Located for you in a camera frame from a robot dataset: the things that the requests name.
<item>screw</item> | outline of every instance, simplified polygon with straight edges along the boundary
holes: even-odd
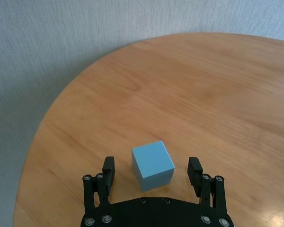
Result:
[[[164,201],[166,202],[166,204],[170,204],[170,199],[164,199]]]
[[[85,175],[83,178],[84,178],[84,180],[88,181],[90,179],[90,176]]]
[[[209,176],[208,175],[203,175],[203,178],[205,179],[205,180],[208,180],[209,179]]]
[[[219,223],[220,223],[222,226],[224,226],[224,227],[230,226],[228,220],[226,220],[225,218],[220,218],[220,219],[219,219]]]
[[[204,223],[206,223],[206,224],[211,223],[210,217],[208,217],[208,216],[203,215],[203,216],[201,217],[201,219],[202,219],[202,221],[203,221]]]
[[[140,199],[140,203],[146,204],[146,199],[144,199],[144,198]]]
[[[95,223],[95,220],[93,218],[85,219],[85,225],[86,226],[92,226],[94,223]]]
[[[216,180],[217,180],[217,181],[223,181],[223,178],[220,177],[220,176],[216,176]]]
[[[113,218],[112,218],[112,216],[110,216],[110,215],[104,215],[104,216],[102,217],[102,221],[103,221],[104,223],[109,223],[109,222],[111,222],[112,219],[113,219]]]

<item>textured wall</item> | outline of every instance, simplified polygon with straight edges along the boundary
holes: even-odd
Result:
[[[42,116],[80,71],[124,45],[200,31],[284,39],[284,0],[0,0],[0,226],[12,226]]]

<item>wood grain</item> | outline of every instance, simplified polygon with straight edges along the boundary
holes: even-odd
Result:
[[[176,170],[169,185],[142,193],[131,148],[157,140]],[[206,173],[224,176],[236,227],[284,227],[284,41],[170,35],[86,68],[40,124],[14,226],[79,226],[81,178],[100,172],[106,156],[115,156],[112,203],[141,196],[197,202],[186,174],[196,156]]]

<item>wooden table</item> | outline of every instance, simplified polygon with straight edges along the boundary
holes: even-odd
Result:
[[[176,170],[169,185],[142,193],[131,148],[157,140]],[[284,41],[170,35],[87,67],[40,124],[14,226],[79,226],[81,178],[99,173],[106,156],[115,156],[112,203],[142,196],[198,202],[186,174],[195,156],[205,173],[224,176],[236,227],[284,227]]]

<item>blue cube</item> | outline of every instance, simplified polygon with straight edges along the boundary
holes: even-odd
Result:
[[[143,192],[168,184],[175,170],[162,141],[133,148],[132,165]]]

